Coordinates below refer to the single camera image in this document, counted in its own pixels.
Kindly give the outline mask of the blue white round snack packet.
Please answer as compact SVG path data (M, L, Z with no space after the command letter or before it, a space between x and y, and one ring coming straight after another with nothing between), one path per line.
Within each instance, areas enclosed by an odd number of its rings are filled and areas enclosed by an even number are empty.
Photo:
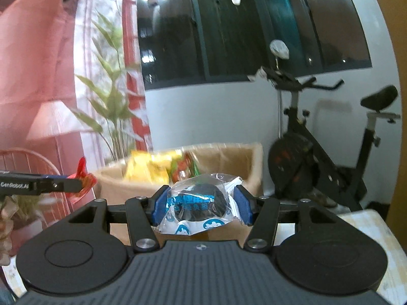
M243 183L229 174L202 174L174 184L159 210L158 231L165 235L195 235L242 221L235 188Z

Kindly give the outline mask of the cardboard box with plastic liner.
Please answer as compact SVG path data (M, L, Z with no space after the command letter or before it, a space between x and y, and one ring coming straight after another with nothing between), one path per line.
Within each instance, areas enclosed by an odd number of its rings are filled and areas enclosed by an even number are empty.
M152 153L154 162L164 161L176 152L189 153L193 156L200 173L221 173L240 177L243 186L254 196L262 195L262 176L264 151L260 143L210 143L191 145L179 149L167 149ZM143 172L140 177L127 178L126 172L131 157L112 162L98 169L93 174L97 179L95 193L97 198L105 198L109 205L122 205L135 196L152 197L166 181L147 181ZM168 240L223 241L236 240L244 243L250 227L236 220L208 231L192 236L162 235L157 229L154 234L160 245Z

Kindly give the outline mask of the red meat snack packet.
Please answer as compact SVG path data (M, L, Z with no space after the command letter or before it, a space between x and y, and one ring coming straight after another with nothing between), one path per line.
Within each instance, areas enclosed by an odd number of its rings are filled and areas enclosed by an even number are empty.
M97 184L96 177L93 174L87 172L86 159L84 156L81 157L79 160L77 172L75 174L72 174L71 176L68 176L68 178L75 178L81 181L81 190L79 192L66 193L66 197L71 203L76 203L84 198Z

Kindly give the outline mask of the green corn chip bag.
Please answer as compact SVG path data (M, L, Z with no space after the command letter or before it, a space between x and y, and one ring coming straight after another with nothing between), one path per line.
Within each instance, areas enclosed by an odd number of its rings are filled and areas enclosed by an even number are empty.
M172 160L170 166L170 179L173 183L193 178L200 174L195 156L190 152Z

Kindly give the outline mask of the dark window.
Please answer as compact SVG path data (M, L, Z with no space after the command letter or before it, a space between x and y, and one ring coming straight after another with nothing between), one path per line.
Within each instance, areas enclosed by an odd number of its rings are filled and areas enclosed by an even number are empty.
M137 0L137 27L148 90L245 81L276 39L296 77L371 66L352 0Z

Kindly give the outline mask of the yellow corn chip bag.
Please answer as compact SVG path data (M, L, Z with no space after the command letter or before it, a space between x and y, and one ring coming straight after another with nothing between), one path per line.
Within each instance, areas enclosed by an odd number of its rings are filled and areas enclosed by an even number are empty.
M183 155L180 149L149 153L134 150L128 158L124 179L131 182L169 184L171 164Z

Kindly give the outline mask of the printed room scene backdrop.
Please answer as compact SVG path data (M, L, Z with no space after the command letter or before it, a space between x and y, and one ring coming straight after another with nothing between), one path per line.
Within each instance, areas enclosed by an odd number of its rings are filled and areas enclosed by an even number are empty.
M29 149L75 170L83 155L77 133L27 140L40 105L75 101L73 9L77 0L1 0L1 149Z

